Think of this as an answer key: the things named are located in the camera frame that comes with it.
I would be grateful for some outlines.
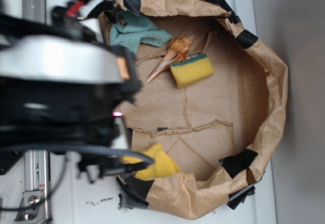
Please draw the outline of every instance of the black cable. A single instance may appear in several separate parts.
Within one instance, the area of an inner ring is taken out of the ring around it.
[[[59,144],[59,143],[24,143],[24,144],[10,144],[0,146],[0,151],[18,151],[24,152],[28,150],[47,150],[54,152],[75,151],[81,154],[94,154],[101,156],[132,156],[143,160],[143,163],[152,165],[154,160],[145,154],[129,149],[112,149],[102,145],[76,145],[76,144]]]
[[[49,195],[46,198],[41,199],[37,204],[27,206],[27,207],[19,207],[19,208],[3,208],[3,207],[0,207],[0,211],[25,211],[25,210],[35,209],[35,208],[38,208],[40,205],[44,204],[45,201],[50,200],[51,197],[53,196],[53,194],[56,192],[56,190],[60,186],[61,182],[63,181],[63,178],[64,178],[64,176],[66,174],[67,162],[68,162],[68,158],[66,156],[65,159],[64,159],[64,165],[62,167],[59,180],[57,181],[57,184],[51,190],[51,192],[49,193]]]

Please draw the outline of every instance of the black electrical tape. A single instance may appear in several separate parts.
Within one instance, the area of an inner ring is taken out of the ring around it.
[[[254,195],[254,194],[255,194],[255,187],[253,186],[247,191],[245,191],[244,193],[242,193],[241,195],[239,195],[238,197],[236,197],[235,199],[229,201],[227,205],[231,209],[235,210],[240,205],[240,203],[244,203],[247,196]]]
[[[258,40],[258,37],[252,34],[248,30],[242,31],[237,37],[236,41],[237,43],[243,48],[248,49],[252,45],[254,45]]]
[[[228,5],[228,3],[225,0],[204,0],[204,1],[212,3],[212,4],[216,4],[216,5],[220,6],[221,8],[225,9],[226,11],[231,12],[231,15],[228,17],[230,22],[232,22],[234,24],[241,22],[239,16],[236,15],[234,10]]]
[[[141,0],[123,0],[123,4],[133,14],[140,15]]]
[[[101,12],[105,12],[105,15],[109,18],[110,22],[115,23],[113,15],[107,11],[113,11],[116,0],[103,0],[96,5],[88,14],[88,18],[97,18]]]
[[[149,203],[146,201],[143,201],[142,199],[135,196],[128,186],[124,184],[119,178],[116,178],[119,189],[121,194],[119,194],[120,197],[120,203],[119,208],[125,207],[125,208],[138,208],[138,209],[147,209],[149,206]]]
[[[131,175],[124,179],[127,189],[137,198],[146,201],[148,193],[154,183],[154,180],[143,181]]]
[[[244,149],[235,156],[229,156],[220,160],[220,164],[228,172],[231,178],[236,177],[241,171],[247,170],[257,157],[258,153]]]

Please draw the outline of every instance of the brown paper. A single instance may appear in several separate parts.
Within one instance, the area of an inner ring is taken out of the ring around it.
[[[117,2],[125,9],[123,0]],[[134,129],[133,147],[160,142],[182,170],[155,179],[146,199],[149,208],[198,218],[262,178],[284,130],[288,69],[261,40],[243,50],[235,40],[243,25],[231,23],[218,5],[141,0],[141,12],[174,37],[194,35],[193,49],[205,50],[215,69],[211,77],[177,89],[169,71],[147,84],[161,58],[143,61],[137,67],[143,88],[136,106],[120,106]],[[220,26],[224,29],[214,38]],[[159,57],[164,49],[141,45],[138,58]],[[245,148],[258,156],[248,171],[232,179],[218,160]]]

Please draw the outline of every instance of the metal bracket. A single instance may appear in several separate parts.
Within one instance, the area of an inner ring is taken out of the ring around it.
[[[20,208],[32,206],[34,204],[39,203],[42,199],[43,191],[27,191],[23,193],[23,197],[20,203]],[[47,218],[45,215],[45,205],[41,204],[38,207],[33,209],[19,211],[16,219],[14,220],[14,224],[43,224],[47,222]]]

